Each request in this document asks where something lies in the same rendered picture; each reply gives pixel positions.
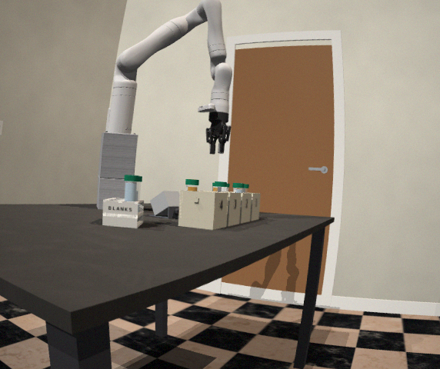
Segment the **white tube rack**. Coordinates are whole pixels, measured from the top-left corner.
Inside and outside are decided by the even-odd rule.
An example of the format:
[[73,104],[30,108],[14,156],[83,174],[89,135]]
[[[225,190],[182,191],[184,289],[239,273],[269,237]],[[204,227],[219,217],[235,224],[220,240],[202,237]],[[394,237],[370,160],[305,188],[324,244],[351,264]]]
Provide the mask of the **white tube rack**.
[[[140,204],[140,212],[138,212]],[[102,225],[123,228],[138,228],[143,223],[144,200],[125,201],[124,198],[103,200]]]

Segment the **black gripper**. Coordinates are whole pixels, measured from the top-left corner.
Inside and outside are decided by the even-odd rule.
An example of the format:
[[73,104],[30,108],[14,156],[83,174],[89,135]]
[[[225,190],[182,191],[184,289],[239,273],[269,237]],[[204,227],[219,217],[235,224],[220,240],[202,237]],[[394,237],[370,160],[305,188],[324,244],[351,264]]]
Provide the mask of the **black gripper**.
[[209,112],[208,120],[212,123],[210,128],[206,128],[206,142],[210,144],[209,154],[215,154],[215,143],[217,139],[219,142],[218,153],[224,154],[225,143],[229,140],[231,131],[231,126],[226,125],[228,122],[228,113],[220,111]]

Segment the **cream tube adapter with holes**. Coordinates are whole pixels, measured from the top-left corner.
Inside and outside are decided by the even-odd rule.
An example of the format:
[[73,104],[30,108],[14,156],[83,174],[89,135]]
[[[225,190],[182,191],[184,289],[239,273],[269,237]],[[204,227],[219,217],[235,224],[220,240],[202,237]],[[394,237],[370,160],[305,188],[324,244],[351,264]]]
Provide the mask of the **cream tube adapter with holes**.
[[215,230],[227,225],[228,193],[180,190],[178,226]]

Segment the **cream square bucket adapter with holes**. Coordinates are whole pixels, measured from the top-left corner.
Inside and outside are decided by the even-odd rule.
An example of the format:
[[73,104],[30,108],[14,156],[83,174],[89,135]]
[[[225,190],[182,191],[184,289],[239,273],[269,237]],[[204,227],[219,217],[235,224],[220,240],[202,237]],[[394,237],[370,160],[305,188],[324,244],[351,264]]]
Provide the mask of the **cream square bucket adapter with holes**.
[[252,206],[251,206],[251,219],[250,219],[250,221],[255,221],[255,220],[259,219],[260,197],[261,197],[261,193],[252,193]]
[[227,213],[227,227],[239,224],[241,194],[234,192],[228,193],[228,213]]
[[252,193],[242,193],[239,224],[250,221],[251,203]]

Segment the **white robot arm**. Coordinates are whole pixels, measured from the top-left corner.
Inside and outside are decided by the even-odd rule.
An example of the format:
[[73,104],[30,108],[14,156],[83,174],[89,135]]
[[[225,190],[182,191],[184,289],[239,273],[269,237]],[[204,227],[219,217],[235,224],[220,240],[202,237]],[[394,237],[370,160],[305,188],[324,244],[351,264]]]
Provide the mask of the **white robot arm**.
[[115,64],[112,103],[108,109],[105,131],[131,134],[138,68],[156,52],[170,46],[206,21],[208,21],[210,70],[215,82],[211,104],[198,107],[198,112],[229,113],[232,68],[225,63],[227,53],[222,31],[222,5],[219,0],[201,0],[199,5],[188,14],[166,22],[146,39],[124,50],[118,56]]

